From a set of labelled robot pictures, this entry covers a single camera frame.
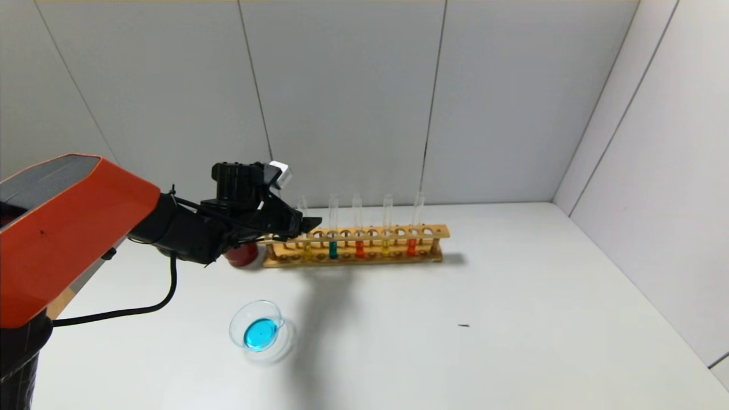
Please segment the wooden test tube rack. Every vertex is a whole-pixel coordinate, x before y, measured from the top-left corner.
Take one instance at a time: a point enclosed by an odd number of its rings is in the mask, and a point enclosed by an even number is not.
[[[440,240],[450,238],[445,225],[395,225],[387,234],[381,226],[370,226],[358,231],[341,228],[332,236],[330,231],[316,229],[308,236],[299,236],[286,242],[266,238],[264,268],[288,268],[298,266],[377,265],[384,263],[442,262]],[[408,255],[408,240],[415,239],[415,255]],[[336,259],[330,258],[329,243],[337,242]],[[356,256],[355,244],[364,242],[364,257]]]

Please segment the test tube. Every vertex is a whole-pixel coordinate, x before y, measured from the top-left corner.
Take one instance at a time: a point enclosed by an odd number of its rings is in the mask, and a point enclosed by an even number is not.
[[[362,230],[362,198],[359,197],[358,193],[352,195],[352,213],[354,214],[354,235],[362,236],[364,231]],[[360,259],[365,257],[365,242],[362,240],[355,240],[355,253],[354,255]]]
[[[425,195],[422,192],[418,192],[415,196],[415,203],[413,205],[413,224],[410,226],[410,233],[415,233],[414,228],[417,228],[421,223],[423,217],[423,208],[425,207]],[[408,239],[408,256],[416,255],[416,245],[418,239]]]
[[[336,194],[332,194],[329,197],[329,235],[338,236],[339,227],[337,225],[337,212],[339,211],[339,199]],[[337,253],[337,241],[331,241],[329,243],[329,258],[336,259],[339,257]]]
[[[385,199],[382,202],[382,234],[388,236],[392,228],[392,194],[385,195]],[[389,239],[382,240],[382,256],[390,255],[390,241]]]
[[[297,204],[296,208],[304,217],[309,216],[309,207],[306,205],[306,197],[301,195],[299,197],[299,203]],[[308,238],[308,233],[302,233],[301,236]],[[304,242],[304,260],[310,260],[311,259],[311,243],[310,242]]]

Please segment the panel seam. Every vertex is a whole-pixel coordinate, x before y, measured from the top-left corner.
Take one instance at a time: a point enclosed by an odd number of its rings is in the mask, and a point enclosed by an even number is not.
[[[67,64],[66,59],[63,57],[63,53],[61,52],[61,49],[58,47],[58,43],[55,41],[55,37],[53,36],[53,33],[51,33],[51,31],[50,31],[48,22],[45,20],[45,16],[43,15],[43,12],[41,11],[41,8],[38,5],[38,2],[33,1],[33,4],[36,5],[36,9],[38,10],[38,14],[41,16],[41,20],[43,21],[43,26],[45,26],[46,31],[48,32],[50,41],[53,43],[53,47],[55,47],[55,51],[58,53],[58,56],[61,57],[61,62],[63,63],[63,66],[66,67],[66,72],[69,73],[69,77],[71,78],[71,81],[74,83],[74,87],[76,88],[76,91],[79,93],[79,96],[81,97],[81,101],[83,101],[84,106],[86,107],[86,110],[89,112],[89,116],[91,116],[91,120],[93,121],[94,125],[96,126],[96,129],[98,130],[99,135],[101,135],[101,139],[103,139],[104,144],[106,144],[106,147],[109,148],[109,152],[112,154],[114,161],[119,166],[121,166],[122,164],[121,164],[121,162],[119,162],[119,158],[117,158],[117,155],[114,153],[114,150],[112,149],[112,146],[110,145],[109,140],[106,139],[106,135],[104,135],[104,131],[101,130],[101,126],[99,125],[98,121],[96,120],[96,117],[94,116],[93,112],[91,111],[91,107],[89,107],[89,104],[86,101],[84,94],[81,92],[79,83],[76,81],[76,79],[74,78],[74,75],[71,73],[71,69],[69,68],[69,65]]]
[[[428,113],[428,128],[425,131],[425,148],[423,150],[423,166],[420,170],[420,185],[418,191],[423,190],[423,180],[425,177],[425,161],[428,156],[428,141],[430,140],[430,125],[433,121],[433,106],[435,104],[435,86],[438,83],[438,69],[440,67],[440,51],[443,48],[443,32],[445,31],[445,13],[448,11],[448,0],[443,2],[443,20],[440,24],[440,39],[438,40],[438,54],[435,59],[435,75],[433,76],[433,93],[430,96],[430,111]]]
[[[580,201],[582,200],[582,196],[585,195],[585,191],[587,190],[588,186],[590,185],[590,182],[592,182],[592,178],[595,176],[597,169],[600,168],[600,164],[602,163],[603,158],[605,158],[605,154],[609,150],[613,139],[615,139],[615,135],[617,135],[617,132],[620,130],[620,126],[623,124],[623,120],[625,119],[625,116],[628,114],[628,111],[630,111],[631,106],[633,105],[633,101],[635,100],[636,95],[638,94],[638,91],[640,90],[640,87],[643,85],[643,80],[645,80],[645,76],[648,73],[648,71],[650,70],[650,66],[653,64],[653,59],[655,58],[656,53],[658,53],[658,49],[660,48],[661,43],[663,43],[663,38],[666,35],[666,32],[668,31],[668,27],[671,25],[671,21],[674,18],[674,14],[676,13],[676,9],[678,8],[680,2],[681,2],[681,0],[676,0],[676,4],[674,4],[674,8],[671,10],[671,15],[669,15],[668,21],[666,22],[666,26],[663,27],[663,32],[660,34],[658,43],[656,44],[655,49],[653,50],[653,54],[650,56],[650,59],[648,60],[648,64],[646,64],[645,70],[643,70],[643,74],[641,75],[640,80],[638,81],[638,85],[636,86],[636,89],[633,91],[633,95],[631,96],[631,99],[628,102],[628,105],[625,106],[623,115],[620,116],[620,120],[617,122],[617,125],[615,126],[615,130],[612,132],[612,135],[610,136],[610,140],[607,142],[605,149],[603,150],[602,154],[600,155],[600,158],[598,159],[597,164],[595,165],[595,168],[592,170],[592,173],[590,173],[590,177],[588,178],[588,181],[585,183],[585,186],[582,187],[582,191],[580,191],[580,196],[577,197],[577,200],[574,202],[574,206],[572,207],[572,210],[569,211],[569,215],[568,215],[569,217],[572,217],[572,214],[574,213],[575,209],[577,209],[577,205],[580,204]]]
[[[618,57],[620,57],[620,53],[623,51],[623,47],[625,46],[625,40],[628,38],[628,35],[631,32],[631,28],[633,28],[633,21],[636,18],[636,14],[638,14],[638,7],[640,7],[640,2],[636,2],[636,8],[633,11],[633,16],[631,17],[631,22],[628,24],[628,30],[625,31],[625,36],[623,36],[623,40],[620,42],[620,48],[617,49],[617,53],[615,54],[615,58],[612,60],[612,65],[610,66],[610,70],[607,72],[607,76],[605,77],[605,81],[602,83],[602,89],[600,90],[600,94],[598,94],[597,99],[595,100],[595,105],[593,106],[592,112],[590,113],[590,117],[588,118],[588,121],[585,123],[585,128],[582,130],[582,134],[580,135],[580,140],[577,141],[577,145],[574,147],[574,151],[572,151],[572,156],[569,159],[569,162],[567,163],[567,169],[564,170],[564,174],[562,174],[562,178],[559,180],[559,184],[557,185],[557,189],[554,191],[554,195],[552,195],[552,203],[554,204],[554,200],[557,196],[557,192],[559,191],[559,188],[562,186],[562,183],[564,182],[564,178],[567,176],[567,173],[569,172],[570,166],[572,166],[572,162],[574,161],[574,157],[577,155],[577,151],[580,150],[580,146],[582,145],[582,141],[585,139],[585,134],[588,132],[588,128],[590,128],[590,123],[592,122],[593,117],[595,116],[595,111],[597,111],[597,106],[600,104],[600,99],[602,98],[602,95],[605,93],[605,88],[607,87],[607,83],[610,80],[610,76],[612,75],[612,70],[615,68],[615,64],[617,63]]]
[[[256,97],[258,98],[258,107],[261,111],[261,121],[263,122],[263,133],[266,135],[266,145],[268,146],[268,155],[273,160],[273,150],[271,149],[271,140],[268,138],[268,127],[266,126],[266,117],[263,115],[263,101],[261,101],[261,92],[258,90],[258,79],[256,78],[256,70],[253,67],[253,55],[251,53],[251,45],[248,42],[248,33],[246,32],[246,23],[243,21],[243,7],[241,0],[236,1],[238,4],[238,14],[241,16],[241,27],[243,28],[243,38],[246,41],[246,51],[248,52],[248,62],[251,65],[251,74],[253,75],[253,84],[256,88]]]

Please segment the glass petri dish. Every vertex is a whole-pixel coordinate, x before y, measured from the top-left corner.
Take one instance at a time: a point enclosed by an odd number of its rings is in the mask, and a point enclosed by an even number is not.
[[[248,359],[275,362],[291,349],[293,334],[271,301],[254,301],[238,310],[228,328],[230,340],[243,349]]]

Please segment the red liquid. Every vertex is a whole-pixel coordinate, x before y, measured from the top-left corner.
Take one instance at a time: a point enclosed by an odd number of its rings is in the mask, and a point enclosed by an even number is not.
[[[363,241],[357,241],[354,243],[354,246],[356,247],[355,256],[358,258],[364,258],[365,257],[365,243]]]
[[[408,256],[415,256],[415,246],[418,244],[418,239],[408,239]]]

